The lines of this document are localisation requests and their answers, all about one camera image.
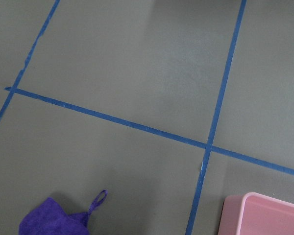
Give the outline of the purple cloth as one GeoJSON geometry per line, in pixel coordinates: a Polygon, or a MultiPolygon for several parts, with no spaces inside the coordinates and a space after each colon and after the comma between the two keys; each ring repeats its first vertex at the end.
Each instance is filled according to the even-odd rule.
{"type": "Polygon", "coordinates": [[[67,214],[51,197],[27,214],[19,224],[20,235],[88,235],[92,213],[105,201],[108,192],[101,191],[85,212],[67,214]]]}

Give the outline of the pink plastic bin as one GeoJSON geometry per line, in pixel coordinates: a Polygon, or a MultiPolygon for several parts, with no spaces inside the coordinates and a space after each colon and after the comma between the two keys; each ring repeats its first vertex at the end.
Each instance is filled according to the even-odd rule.
{"type": "Polygon", "coordinates": [[[220,235],[294,235],[294,204],[249,192],[227,196],[220,235]]]}

